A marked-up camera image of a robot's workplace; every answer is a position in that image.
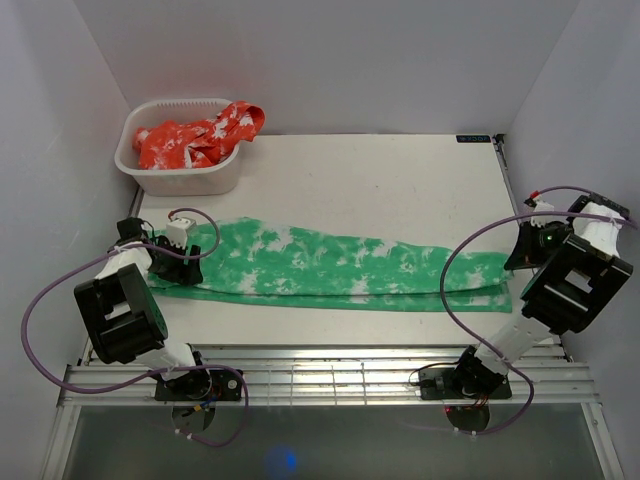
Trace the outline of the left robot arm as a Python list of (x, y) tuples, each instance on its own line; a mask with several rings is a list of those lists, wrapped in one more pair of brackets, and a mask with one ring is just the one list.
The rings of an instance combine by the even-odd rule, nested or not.
[(146, 231), (144, 224), (135, 217), (117, 223), (119, 238), (110, 250), (112, 256), (94, 279), (74, 289), (79, 312), (102, 362), (138, 362), (178, 399), (209, 400), (213, 380), (200, 367), (201, 354), (169, 338), (164, 316), (148, 286), (151, 274), (179, 286), (195, 286), (203, 280), (196, 258), (201, 248), (188, 244), (196, 222), (174, 217), (161, 235)]

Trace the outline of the green tie-dye trousers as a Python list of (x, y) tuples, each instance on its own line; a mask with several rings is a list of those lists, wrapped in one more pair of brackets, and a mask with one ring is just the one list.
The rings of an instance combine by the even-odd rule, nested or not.
[(150, 275), (157, 295), (236, 304), (396, 312), (509, 313), (506, 254), (454, 255), (370, 237), (332, 235), (249, 217), (198, 225), (191, 243), (203, 281), (179, 286)]

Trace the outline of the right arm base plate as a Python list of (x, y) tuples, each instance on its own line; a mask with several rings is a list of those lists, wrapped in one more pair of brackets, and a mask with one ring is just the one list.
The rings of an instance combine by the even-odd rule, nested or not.
[(414, 370), (409, 384), (419, 388), (422, 400), (505, 400), (512, 397), (507, 379), (495, 389), (482, 386), (473, 379), (463, 379), (453, 364), (436, 363)]

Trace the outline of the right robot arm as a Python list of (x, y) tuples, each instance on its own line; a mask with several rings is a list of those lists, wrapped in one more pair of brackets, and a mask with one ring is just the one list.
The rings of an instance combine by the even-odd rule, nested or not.
[(521, 294), (520, 316), (468, 347), (444, 379), (463, 397), (490, 397), (532, 347), (585, 330), (633, 273), (617, 249), (620, 230), (632, 222), (627, 208), (596, 193), (580, 196), (565, 212), (538, 193), (525, 203), (531, 211), (518, 218), (518, 237), (504, 268), (535, 274)]

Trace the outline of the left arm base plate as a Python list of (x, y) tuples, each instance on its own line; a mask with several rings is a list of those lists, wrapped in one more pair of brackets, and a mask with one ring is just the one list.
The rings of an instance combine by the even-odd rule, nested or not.
[(159, 380), (153, 398), (167, 402), (239, 401), (240, 375), (224, 369), (194, 370), (179, 378)]

